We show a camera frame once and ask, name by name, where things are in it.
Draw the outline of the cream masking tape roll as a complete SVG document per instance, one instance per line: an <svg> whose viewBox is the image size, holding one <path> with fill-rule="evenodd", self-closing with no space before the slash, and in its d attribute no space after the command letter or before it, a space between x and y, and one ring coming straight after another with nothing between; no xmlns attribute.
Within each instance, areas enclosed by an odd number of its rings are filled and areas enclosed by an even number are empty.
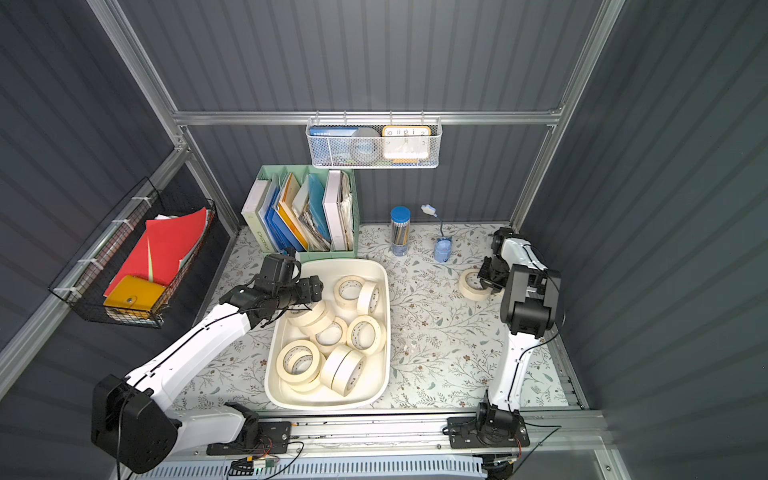
<svg viewBox="0 0 768 480"><path fill-rule="evenodd" d="M338 346L347 345L347 331L347 322L340 317L335 317L328 327L311 336L310 340L317 346L320 353L328 356Z"/></svg>
<svg viewBox="0 0 768 480"><path fill-rule="evenodd" d="M346 397L357 384L366 360L359 350L339 345L328 355L320 372L320 383Z"/></svg>
<svg viewBox="0 0 768 480"><path fill-rule="evenodd" d="M345 310L356 310L365 283L363 278L356 275L348 275L339 279L334 286L336 305Z"/></svg>
<svg viewBox="0 0 768 480"><path fill-rule="evenodd" d="M477 268L470 268L461 273L458 288L465 299L483 301L490 297L492 288L482 285L479 272Z"/></svg>
<svg viewBox="0 0 768 480"><path fill-rule="evenodd" d="M371 356L383 350L386 344L386 327L370 315L355 318L347 330L348 346Z"/></svg>
<svg viewBox="0 0 768 480"><path fill-rule="evenodd" d="M295 340L278 353L276 371L289 386L304 386L319 376L325 360L315 343Z"/></svg>
<svg viewBox="0 0 768 480"><path fill-rule="evenodd" d="M320 300L304 309L288 310L285 317L303 335L312 337L331 326L336 318L336 311L332 303Z"/></svg>
<svg viewBox="0 0 768 480"><path fill-rule="evenodd" d="M315 391L322 386L320 375L315 376L312 380L309 380L301 384L289 384L288 387L298 393L306 394Z"/></svg>
<svg viewBox="0 0 768 480"><path fill-rule="evenodd" d="M378 304L379 297L379 284L372 281L364 282L357 299L357 314L360 316L372 315Z"/></svg>

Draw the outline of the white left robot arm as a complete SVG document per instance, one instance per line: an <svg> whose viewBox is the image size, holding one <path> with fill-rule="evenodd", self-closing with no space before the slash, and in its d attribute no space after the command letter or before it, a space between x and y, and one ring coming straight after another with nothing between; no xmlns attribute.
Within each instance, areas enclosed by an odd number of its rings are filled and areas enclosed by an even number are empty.
<svg viewBox="0 0 768 480"><path fill-rule="evenodd" d="M143 474L169 455L198 446L251 450L260 442L259 416L229 402L173 413L185 386L231 343L290 310L321 300L324 285L305 277L292 254L269 254L247 283L222 295L192 329L123 377L108 375L93 389L90 439L118 467Z"/></svg>

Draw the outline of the white plastic storage box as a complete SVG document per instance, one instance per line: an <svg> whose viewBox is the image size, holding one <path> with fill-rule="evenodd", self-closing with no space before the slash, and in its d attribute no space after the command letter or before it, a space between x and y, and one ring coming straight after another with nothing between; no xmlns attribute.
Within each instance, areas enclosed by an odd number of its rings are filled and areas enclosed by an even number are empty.
<svg viewBox="0 0 768 480"><path fill-rule="evenodd" d="M275 327L265 391L283 409L339 410L368 405L386 389L391 314L384 267L363 259L302 266L323 283L322 300L294 307Z"/></svg>

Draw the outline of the clear tape roll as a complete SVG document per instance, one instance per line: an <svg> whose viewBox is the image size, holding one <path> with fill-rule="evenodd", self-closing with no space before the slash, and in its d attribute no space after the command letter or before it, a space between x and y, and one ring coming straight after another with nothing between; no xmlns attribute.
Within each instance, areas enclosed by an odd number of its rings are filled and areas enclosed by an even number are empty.
<svg viewBox="0 0 768 480"><path fill-rule="evenodd" d="M381 156L380 133L371 127L356 129L349 141L349 154L356 164L373 164Z"/></svg>

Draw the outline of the blue folder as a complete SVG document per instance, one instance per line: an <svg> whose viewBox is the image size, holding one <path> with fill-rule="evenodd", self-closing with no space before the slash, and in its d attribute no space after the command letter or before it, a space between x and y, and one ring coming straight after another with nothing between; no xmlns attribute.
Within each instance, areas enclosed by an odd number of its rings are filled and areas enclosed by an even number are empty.
<svg viewBox="0 0 768 480"><path fill-rule="evenodd" d="M292 248L296 252L303 252L303 246L292 233L288 225L282 220L277 211L279 189L276 182L271 183L270 191L271 193L268 197L268 207L265 218L278 249L287 250L288 248Z"/></svg>

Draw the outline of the white book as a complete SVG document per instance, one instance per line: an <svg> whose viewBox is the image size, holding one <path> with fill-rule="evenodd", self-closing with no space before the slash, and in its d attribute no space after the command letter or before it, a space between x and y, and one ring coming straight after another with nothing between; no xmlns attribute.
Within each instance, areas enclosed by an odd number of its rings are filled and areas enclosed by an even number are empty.
<svg viewBox="0 0 768 480"><path fill-rule="evenodd" d="M272 253L273 245L259 216L267 192L267 180L255 180L241 209L241 215L264 253Z"/></svg>

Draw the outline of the orange folder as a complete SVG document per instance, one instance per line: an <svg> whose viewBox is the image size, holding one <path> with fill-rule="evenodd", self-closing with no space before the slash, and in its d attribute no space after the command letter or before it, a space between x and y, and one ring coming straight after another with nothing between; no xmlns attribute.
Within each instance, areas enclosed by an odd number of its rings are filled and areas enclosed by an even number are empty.
<svg viewBox="0 0 768 480"><path fill-rule="evenodd" d="M292 202L299 191L299 182L293 173L287 173L282 181L279 194L277 211L282 220L288 225L292 233L299 240L304 248L303 252L309 250L309 241L307 234L300 225L298 215L292 209Z"/></svg>

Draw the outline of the green file organizer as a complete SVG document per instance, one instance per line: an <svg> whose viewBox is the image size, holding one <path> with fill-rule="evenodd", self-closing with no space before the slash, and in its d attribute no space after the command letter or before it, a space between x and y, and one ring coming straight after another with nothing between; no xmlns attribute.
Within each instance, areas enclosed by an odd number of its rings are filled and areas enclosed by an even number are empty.
<svg viewBox="0 0 768 480"><path fill-rule="evenodd" d="M322 182L325 190L327 175L330 170L318 169L307 165L264 165L257 173L256 179L267 180L268 187L265 194L262 206L259 209L259 216L266 227L269 239L272 242L274 251L272 253L284 253L286 250L279 250L275 239L268 228L265 218L268 197L271 193L270 185L272 182L276 182L278 189L280 190L282 181L287 173L293 173L299 182L299 191L292 202L292 209L298 215L300 225L303 227L304 232L307 234L309 241L309 250L306 252L297 252L299 259L302 261L313 261L322 259L341 259L341 258L355 258L358 256L358 243L359 243L359 229L360 229L360 217L359 217L359 205L357 196L357 184L355 174L351 170L339 170L342 172L342 200L341 200L341 213L344 222L344 228L346 232L347 251L333 251L331 249L331 242L326 243L318 233L316 226L313 222L312 216L309 210L309 186L307 183L307 175L314 173L318 176Z"/></svg>

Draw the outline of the floral table mat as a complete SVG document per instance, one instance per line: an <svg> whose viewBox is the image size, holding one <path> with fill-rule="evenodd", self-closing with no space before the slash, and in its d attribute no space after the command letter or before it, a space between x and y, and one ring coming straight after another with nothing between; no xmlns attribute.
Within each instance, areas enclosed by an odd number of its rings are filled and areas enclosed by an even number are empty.
<svg viewBox="0 0 768 480"><path fill-rule="evenodd" d="M392 319L390 381L374 402L380 409L475 408L497 368L505 332L500 299L464 298L460 275L477 268L491 252L493 223L450 224L453 240L445 263L433 259L435 224L412 224L409 249L390 251L390 228L360 229L358 255L388 272ZM175 401L177 409L203 409L236 401L253 409L273 408L265 391L273 329L257 329L232 343L200 372Z"/></svg>

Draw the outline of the teal folder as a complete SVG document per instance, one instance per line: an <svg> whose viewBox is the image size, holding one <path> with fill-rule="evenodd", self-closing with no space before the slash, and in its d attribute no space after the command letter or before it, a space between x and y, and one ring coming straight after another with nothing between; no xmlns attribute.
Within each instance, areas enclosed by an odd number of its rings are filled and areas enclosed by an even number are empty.
<svg viewBox="0 0 768 480"><path fill-rule="evenodd" d="M307 175L307 183L309 186L309 210L313 222L321 238L326 243L330 243L331 237L323 207L323 198L325 193L324 186L319 180L318 176L314 173L309 173Z"/></svg>

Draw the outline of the red folder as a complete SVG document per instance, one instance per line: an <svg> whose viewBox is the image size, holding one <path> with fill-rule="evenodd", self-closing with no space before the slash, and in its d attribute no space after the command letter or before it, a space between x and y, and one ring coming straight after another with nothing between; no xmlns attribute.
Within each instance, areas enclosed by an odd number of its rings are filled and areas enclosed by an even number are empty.
<svg viewBox="0 0 768 480"><path fill-rule="evenodd" d="M104 291L106 298L127 275L168 287L199 246L210 223L207 208L145 222L144 233Z"/></svg>

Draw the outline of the yellow wallet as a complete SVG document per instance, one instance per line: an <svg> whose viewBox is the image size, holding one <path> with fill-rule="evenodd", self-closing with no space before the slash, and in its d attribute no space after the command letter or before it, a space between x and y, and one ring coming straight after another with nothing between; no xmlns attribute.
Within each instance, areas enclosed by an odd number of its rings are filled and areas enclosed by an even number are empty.
<svg viewBox="0 0 768 480"><path fill-rule="evenodd" d="M127 313L150 312L165 290L160 284L127 275L106 297L104 306Z"/></svg>

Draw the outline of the orange white clock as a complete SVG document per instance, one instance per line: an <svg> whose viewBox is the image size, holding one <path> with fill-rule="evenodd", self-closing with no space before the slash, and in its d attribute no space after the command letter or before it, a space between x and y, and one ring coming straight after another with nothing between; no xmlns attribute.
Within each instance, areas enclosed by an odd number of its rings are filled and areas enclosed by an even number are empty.
<svg viewBox="0 0 768 480"><path fill-rule="evenodd" d="M383 158L392 162L427 160L431 136L429 126L385 126L381 133Z"/></svg>

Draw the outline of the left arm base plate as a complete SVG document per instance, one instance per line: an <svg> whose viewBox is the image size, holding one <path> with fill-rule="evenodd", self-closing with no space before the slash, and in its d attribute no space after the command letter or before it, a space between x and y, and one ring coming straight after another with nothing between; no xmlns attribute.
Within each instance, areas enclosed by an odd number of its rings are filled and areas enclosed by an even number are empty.
<svg viewBox="0 0 768 480"><path fill-rule="evenodd" d="M247 422L233 441L209 444L206 454L209 456L283 454L288 448L291 429L292 423L288 421Z"/></svg>

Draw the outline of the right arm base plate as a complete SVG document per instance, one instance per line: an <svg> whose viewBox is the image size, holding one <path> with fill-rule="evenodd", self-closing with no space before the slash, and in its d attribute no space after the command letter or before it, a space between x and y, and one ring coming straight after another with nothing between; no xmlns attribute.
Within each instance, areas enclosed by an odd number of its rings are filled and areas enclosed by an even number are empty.
<svg viewBox="0 0 768 480"><path fill-rule="evenodd" d="M530 445L527 426L519 415L493 420L451 417L442 433L448 437L452 449L518 449Z"/></svg>

